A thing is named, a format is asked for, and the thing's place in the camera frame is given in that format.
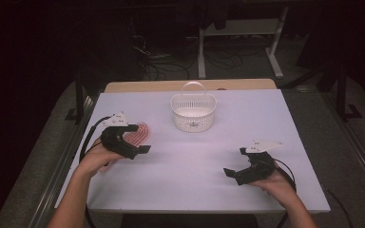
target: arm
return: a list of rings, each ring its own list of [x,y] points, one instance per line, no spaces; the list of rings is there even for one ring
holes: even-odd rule
[[[250,184],[267,191],[286,209],[292,227],[317,228],[298,194],[277,170],[268,179],[258,180]]]
[[[55,227],[84,227],[88,187],[91,178],[108,162],[123,157],[106,150],[97,140],[73,171],[67,190],[48,224]]]

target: controller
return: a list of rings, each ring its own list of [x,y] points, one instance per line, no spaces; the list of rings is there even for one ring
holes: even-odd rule
[[[229,178],[236,179],[238,185],[247,184],[269,178],[277,170],[290,183],[296,191],[294,180],[281,168],[275,166],[275,160],[266,152],[266,150],[282,146],[282,142],[267,142],[254,140],[249,147],[240,148],[242,155],[246,155],[251,163],[249,168],[241,171],[234,171],[224,168],[224,173]]]
[[[245,148],[240,149],[241,154],[247,155],[251,166],[241,171],[224,168],[224,173],[229,178],[234,178],[238,185],[267,179],[275,171],[274,159],[267,153],[245,153]]]
[[[136,124],[128,124],[124,113],[119,113],[102,122],[107,128],[102,132],[100,140],[103,146],[109,150],[116,152],[126,158],[133,160],[138,154],[147,154],[150,145],[140,145],[136,147],[123,138],[125,132],[135,132],[139,126]]]

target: forearm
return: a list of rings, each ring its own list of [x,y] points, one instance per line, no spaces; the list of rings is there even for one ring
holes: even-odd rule
[[[76,169],[48,227],[84,227],[89,184],[90,176]]]
[[[300,199],[284,205],[293,228],[317,228],[313,218]]]

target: dark background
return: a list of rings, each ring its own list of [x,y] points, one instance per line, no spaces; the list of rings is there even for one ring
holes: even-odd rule
[[[191,32],[174,22],[170,9],[159,16],[155,10],[86,12],[64,6],[74,2],[0,1],[0,209],[50,111],[77,76],[89,95],[108,82],[143,76],[144,57],[132,48],[137,44],[128,26],[131,17],[139,19],[135,29],[149,45],[183,48],[184,36]],[[240,18],[240,11],[231,16]],[[344,61],[348,74],[365,88],[365,5],[291,8],[284,33],[310,34],[298,61],[301,67],[351,56]]]

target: metal stand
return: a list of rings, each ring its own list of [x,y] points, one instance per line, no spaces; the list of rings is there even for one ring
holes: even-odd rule
[[[206,79],[205,63],[203,57],[203,37],[217,35],[248,35],[248,34],[274,34],[273,42],[270,47],[265,49],[269,62],[274,70],[277,78],[282,78],[283,73],[275,57],[275,50],[284,26],[285,18],[289,8],[282,9],[279,18],[273,19],[250,19],[250,20],[229,20],[226,21],[226,28],[223,30],[215,30],[210,26],[206,30],[200,29],[200,50],[198,55],[198,71],[199,78]]]
[[[75,124],[79,124],[84,115],[84,96],[83,96],[83,86],[81,82],[80,74],[78,73],[75,79],[76,88],[76,108],[72,108],[67,113],[65,120],[76,121]]]
[[[340,73],[337,79],[336,91],[336,112],[344,122],[348,122],[350,118],[361,118],[361,114],[353,104],[349,104],[352,113],[346,113],[346,70],[344,65],[340,65]]]
[[[279,22],[277,24],[277,28],[275,30],[275,34],[274,34],[272,44],[271,44],[270,47],[267,47],[265,49],[266,55],[268,56],[268,59],[269,59],[269,63],[271,64],[271,67],[274,70],[275,77],[277,77],[278,79],[283,78],[283,73],[282,73],[282,70],[280,69],[280,66],[278,64],[278,60],[275,57],[275,50],[277,49],[277,46],[278,46],[278,41],[279,41],[280,35],[282,33],[282,29],[283,29],[283,26],[284,26],[284,21],[286,19],[286,15],[287,15],[288,10],[289,10],[288,7],[283,8],[282,13],[281,13],[280,18],[279,18]]]

